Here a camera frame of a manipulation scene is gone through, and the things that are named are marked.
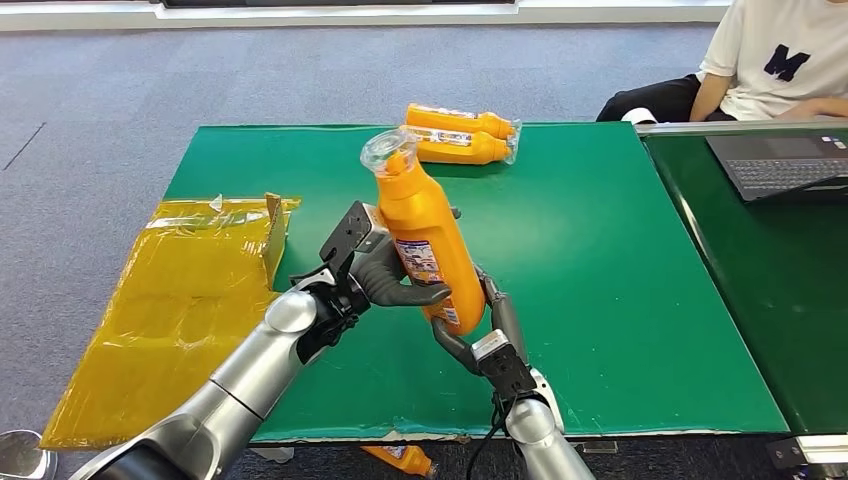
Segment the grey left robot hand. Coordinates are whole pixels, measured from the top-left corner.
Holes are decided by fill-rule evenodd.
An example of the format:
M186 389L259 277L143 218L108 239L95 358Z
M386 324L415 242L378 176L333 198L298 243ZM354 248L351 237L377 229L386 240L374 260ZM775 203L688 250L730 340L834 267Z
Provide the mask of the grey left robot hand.
M448 298L452 290L444 283L403 284L408 276L395 245L384 239L369 253L353 263L351 274L370 303L382 307L424 307Z

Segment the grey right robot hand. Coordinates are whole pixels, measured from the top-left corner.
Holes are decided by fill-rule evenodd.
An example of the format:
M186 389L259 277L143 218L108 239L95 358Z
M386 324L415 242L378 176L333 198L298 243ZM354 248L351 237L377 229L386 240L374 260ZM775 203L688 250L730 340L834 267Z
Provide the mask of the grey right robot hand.
M491 327L493 330L500 329L516 350L517 356L529 365L524 335L518 321L511 296L502 291L495 280L481 267L474 264L474 268L482 287L485 301L491 310ZM482 377L483 373L477 366L471 351L471 345L461 337L448 332L446 323L440 318L430 321L433 336L436 342L462 365L472 375Z

